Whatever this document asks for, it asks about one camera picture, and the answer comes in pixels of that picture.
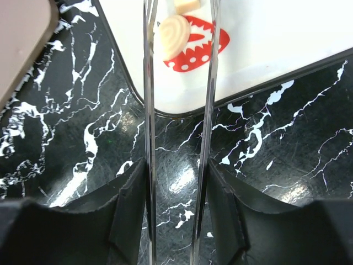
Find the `black plastic part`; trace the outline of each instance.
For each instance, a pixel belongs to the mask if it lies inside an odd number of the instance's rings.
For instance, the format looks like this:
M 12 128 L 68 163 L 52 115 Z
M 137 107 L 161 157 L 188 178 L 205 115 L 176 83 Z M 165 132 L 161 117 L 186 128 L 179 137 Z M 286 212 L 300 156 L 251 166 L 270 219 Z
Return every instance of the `black plastic part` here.
M 0 264 L 137 264 L 146 162 L 63 208 L 0 203 Z
M 210 161 L 207 182 L 219 265 L 353 264 L 353 202 L 280 202 Z

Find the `black marble surface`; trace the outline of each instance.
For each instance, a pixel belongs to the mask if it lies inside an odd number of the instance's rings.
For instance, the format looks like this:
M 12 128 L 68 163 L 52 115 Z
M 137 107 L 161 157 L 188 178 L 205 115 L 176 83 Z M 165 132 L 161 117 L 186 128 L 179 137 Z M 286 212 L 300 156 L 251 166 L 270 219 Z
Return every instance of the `black marble surface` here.
M 1 112 L 0 196 L 61 206 L 144 156 L 131 95 L 97 10 L 58 1 L 61 21 Z M 215 110 L 212 157 L 294 205 L 351 198 L 353 57 Z M 156 118 L 158 264 L 188 264 L 202 117 Z M 147 264 L 146 219 L 139 264 Z M 217 264 L 206 205 L 200 264 Z

